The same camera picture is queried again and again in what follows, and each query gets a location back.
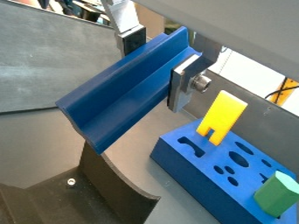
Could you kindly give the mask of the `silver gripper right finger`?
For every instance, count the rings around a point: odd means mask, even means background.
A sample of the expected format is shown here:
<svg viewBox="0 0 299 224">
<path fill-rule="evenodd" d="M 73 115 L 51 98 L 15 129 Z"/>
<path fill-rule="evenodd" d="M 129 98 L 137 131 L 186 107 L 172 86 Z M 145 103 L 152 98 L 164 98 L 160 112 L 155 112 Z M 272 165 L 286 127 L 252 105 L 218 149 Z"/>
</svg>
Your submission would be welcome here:
<svg viewBox="0 0 299 224">
<path fill-rule="evenodd" d="M 211 79 L 204 73 L 220 55 L 222 44 L 199 33 L 195 34 L 192 46 L 200 54 L 191 54 L 171 72 L 167 106 L 172 112 L 179 112 L 188 104 L 194 91 L 207 91 Z"/>
</svg>

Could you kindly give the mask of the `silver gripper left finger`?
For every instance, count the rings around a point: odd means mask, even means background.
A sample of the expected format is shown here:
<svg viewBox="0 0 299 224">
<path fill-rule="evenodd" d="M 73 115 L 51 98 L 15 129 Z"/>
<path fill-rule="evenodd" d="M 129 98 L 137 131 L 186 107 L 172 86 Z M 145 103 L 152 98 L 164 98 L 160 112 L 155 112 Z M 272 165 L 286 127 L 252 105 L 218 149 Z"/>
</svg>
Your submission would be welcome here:
<svg viewBox="0 0 299 224">
<path fill-rule="evenodd" d="M 116 32 L 116 46 L 127 56 L 145 43 L 145 27 L 139 23 L 131 0 L 100 0 Z"/>
</svg>

